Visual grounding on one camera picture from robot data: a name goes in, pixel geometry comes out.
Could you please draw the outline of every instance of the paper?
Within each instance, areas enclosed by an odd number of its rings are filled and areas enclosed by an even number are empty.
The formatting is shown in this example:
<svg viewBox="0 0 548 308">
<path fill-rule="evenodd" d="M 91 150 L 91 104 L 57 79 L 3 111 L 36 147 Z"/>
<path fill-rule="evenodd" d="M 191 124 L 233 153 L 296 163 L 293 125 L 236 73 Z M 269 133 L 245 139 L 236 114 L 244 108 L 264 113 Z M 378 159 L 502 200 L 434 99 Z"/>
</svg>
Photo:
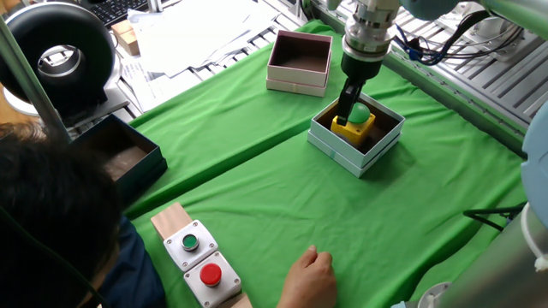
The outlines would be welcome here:
<svg viewBox="0 0 548 308">
<path fill-rule="evenodd" d="M 181 0 L 162 13 L 130 11 L 147 71 L 169 77 L 222 60 L 265 30 L 276 11 L 251 0 Z"/>
<path fill-rule="evenodd" d="M 200 82 L 188 70 L 170 78 L 164 74 L 146 72 L 140 60 L 128 59 L 122 64 L 122 77 L 133 89 L 143 112 L 159 106 Z"/>
</svg>

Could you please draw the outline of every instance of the table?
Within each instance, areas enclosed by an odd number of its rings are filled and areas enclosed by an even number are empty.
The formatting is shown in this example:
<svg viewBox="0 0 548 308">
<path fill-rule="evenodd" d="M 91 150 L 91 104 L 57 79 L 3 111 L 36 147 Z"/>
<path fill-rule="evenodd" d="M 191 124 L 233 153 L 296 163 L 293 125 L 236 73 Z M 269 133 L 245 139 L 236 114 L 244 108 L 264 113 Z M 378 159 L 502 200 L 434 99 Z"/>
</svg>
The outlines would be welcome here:
<svg viewBox="0 0 548 308">
<path fill-rule="evenodd" d="M 197 307 L 150 223 L 176 201 L 210 229 L 255 306 L 274 306 L 315 244 L 334 255 L 340 306 L 385 308 L 454 279 L 485 249 L 496 234 L 474 237 L 464 210 L 525 199 L 518 156 L 387 68 L 364 92 L 407 117 L 394 148 L 357 179 L 308 144 L 345 76 L 341 37 L 319 22 L 301 30 L 334 35 L 325 98 L 267 91 L 266 46 L 132 122 L 170 165 L 128 211 L 170 307 Z"/>
</svg>

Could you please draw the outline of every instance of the keyboard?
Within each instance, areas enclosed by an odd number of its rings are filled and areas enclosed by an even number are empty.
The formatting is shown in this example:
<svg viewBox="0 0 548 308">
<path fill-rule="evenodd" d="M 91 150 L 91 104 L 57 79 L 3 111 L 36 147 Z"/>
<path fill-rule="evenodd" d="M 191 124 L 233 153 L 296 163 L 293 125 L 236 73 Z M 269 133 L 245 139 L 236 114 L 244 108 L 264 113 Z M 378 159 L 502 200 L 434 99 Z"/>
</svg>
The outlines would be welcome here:
<svg viewBox="0 0 548 308">
<path fill-rule="evenodd" d="M 128 9 L 144 9 L 147 0 L 106 0 L 89 7 L 106 27 L 110 27 L 128 17 Z"/>
</svg>

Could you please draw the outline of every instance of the person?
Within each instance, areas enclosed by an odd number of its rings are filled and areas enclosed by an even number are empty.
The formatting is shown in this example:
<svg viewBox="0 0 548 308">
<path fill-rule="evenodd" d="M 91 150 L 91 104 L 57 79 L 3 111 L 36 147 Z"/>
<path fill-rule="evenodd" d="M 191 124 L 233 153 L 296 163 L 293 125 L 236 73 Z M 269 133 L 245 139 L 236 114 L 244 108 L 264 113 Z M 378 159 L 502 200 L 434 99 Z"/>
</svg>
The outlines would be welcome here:
<svg viewBox="0 0 548 308">
<path fill-rule="evenodd" d="M 112 308 L 165 307 L 158 274 L 102 166 L 36 127 L 0 125 L 0 207 L 78 270 Z M 98 306 L 74 274 L 3 219 L 2 307 Z M 289 270 L 277 308 L 333 307 L 331 262 L 328 252 L 307 249 Z"/>
</svg>

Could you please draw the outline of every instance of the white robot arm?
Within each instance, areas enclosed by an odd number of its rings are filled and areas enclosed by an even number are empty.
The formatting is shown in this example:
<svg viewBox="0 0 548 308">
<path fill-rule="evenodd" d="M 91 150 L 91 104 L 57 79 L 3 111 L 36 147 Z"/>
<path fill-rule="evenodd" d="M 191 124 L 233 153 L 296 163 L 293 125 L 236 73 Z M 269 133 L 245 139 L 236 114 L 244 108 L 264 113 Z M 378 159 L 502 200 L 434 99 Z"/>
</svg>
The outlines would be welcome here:
<svg viewBox="0 0 548 308">
<path fill-rule="evenodd" d="M 327 0 L 328 9 L 337 9 L 342 0 Z M 394 19 L 401 6 L 423 20 L 435 20 L 449 13 L 459 0 L 357 0 L 356 11 L 348 18 L 342 49 L 341 68 L 348 79 L 341 91 L 337 124 L 345 126 L 361 88 L 374 78 L 396 36 Z M 548 39 L 548 1 L 478 0 L 493 15 L 500 15 Z"/>
</svg>

